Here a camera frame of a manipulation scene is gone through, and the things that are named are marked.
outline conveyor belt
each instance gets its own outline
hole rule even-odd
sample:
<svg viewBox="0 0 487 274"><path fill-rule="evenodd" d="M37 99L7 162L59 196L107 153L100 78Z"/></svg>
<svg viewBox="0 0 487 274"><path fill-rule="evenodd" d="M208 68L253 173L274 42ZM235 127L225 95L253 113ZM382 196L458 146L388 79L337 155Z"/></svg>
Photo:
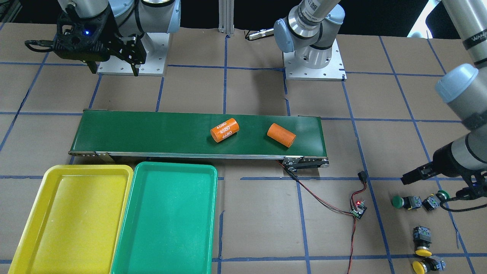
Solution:
<svg viewBox="0 0 487 274"><path fill-rule="evenodd" d="M240 131L216 143L210 129L231 117ZM266 135L272 123L297 135L290 148ZM85 110L69 154L284 159L326 158L326 149L318 117Z"/></svg>

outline green tray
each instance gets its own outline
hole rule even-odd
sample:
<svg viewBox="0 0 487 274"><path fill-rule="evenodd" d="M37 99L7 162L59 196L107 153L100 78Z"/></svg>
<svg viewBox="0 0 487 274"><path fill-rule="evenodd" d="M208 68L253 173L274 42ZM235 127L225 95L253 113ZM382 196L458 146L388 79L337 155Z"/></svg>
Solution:
<svg viewBox="0 0 487 274"><path fill-rule="evenodd" d="M138 164L112 274L210 274L217 182L209 165Z"/></svg>
<svg viewBox="0 0 487 274"><path fill-rule="evenodd" d="M216 143L210 129L235 118L240 131ZM272 123L297 135L290 148L267 136ZM326 157L318 117L85 110L70 154L95 156L283 159Z"/></svg>

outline plastic tray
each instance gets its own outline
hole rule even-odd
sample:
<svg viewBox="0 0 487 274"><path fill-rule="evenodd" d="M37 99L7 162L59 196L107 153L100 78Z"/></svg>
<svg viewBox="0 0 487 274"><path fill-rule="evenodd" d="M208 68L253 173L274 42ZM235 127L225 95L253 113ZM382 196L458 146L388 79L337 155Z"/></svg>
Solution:
<svg viewBox="0 0 487 274"><path fill-rule="evenodd" d="M59 165L44 178L9 274L108 274L133 171Z"/></svg>
<svg viewBox="0 0 487 274"><path fill-rule="evenodd" d="M112 274L210 274L217 182L213 166L138 164Z"/></svg>

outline blue joint cap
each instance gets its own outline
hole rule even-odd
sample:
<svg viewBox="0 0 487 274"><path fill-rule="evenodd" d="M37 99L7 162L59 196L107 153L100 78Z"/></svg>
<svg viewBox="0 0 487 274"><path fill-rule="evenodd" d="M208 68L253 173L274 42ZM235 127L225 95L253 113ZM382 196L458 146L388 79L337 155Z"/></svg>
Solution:
<svg viewBox="0 0 487 274"><path fill-rule="evenodd" d="M168 33L176 33L181 25L181 0L176 0L172 8L172 16L169 21Z"/></svg>
<svg viewBox="0 0 487 274"><path fill-rule="evenodd" d="M288 53L294 51L294 43L291 36L291 30L287 28L284 19L279 19L274 23L274 38L282 52Z"/></svg>
<svg viewBox="0 0 487 274"><path fill-rule="evenodd" d="M342 25L343 19L345 19L345 11L340 5L336 5L325 19L333 24Z"/></svg>
<svg viewBox="0 0 487 274"><path fill-rule="evenodd" d="M463 64L448 72L439 80L435 89L443 102L450 103L459 97L472 84L479 70L470 64Z"/></svg>
<svg viewBox="0 0 487 274"><path fill-rule="evenodd" d="M133 5L133 1L134 0L109 0L115 18L128 11Z"/></svg>

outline tiled floor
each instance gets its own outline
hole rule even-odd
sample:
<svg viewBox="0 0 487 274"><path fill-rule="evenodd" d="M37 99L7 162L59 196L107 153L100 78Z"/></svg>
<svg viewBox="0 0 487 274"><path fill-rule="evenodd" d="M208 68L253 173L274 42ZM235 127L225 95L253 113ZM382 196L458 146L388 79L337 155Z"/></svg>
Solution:
<svg viewBox="0 0 487 274"><path fill-rule="evenodd" d="M43 173L56 164L98 163L67 155L84 108L322 117L331 166L300 171L302 181L346 209L360 188L357 172L371 177L357 196L368 210L357 224L352 273L412 274L417 225L431 228L431 250L445 258L449 273L487 273L487 246L479 241L485 210L451 215L390 203L394 195L465 186L444 177L399 181L467 132L434 91L446 71L470 62L460 41L340 35L348 80L317 82L285 81L273 39L248 42L240 30L225 38L182 29L172 38L164 78L99 77L23 46L53 35L53 26L0 26L0 274L8 271ZM142 160L124 159L132 166ZM320 206L273 161L209 162L220 176L214 274L346 272L349 217Z"/></svg>

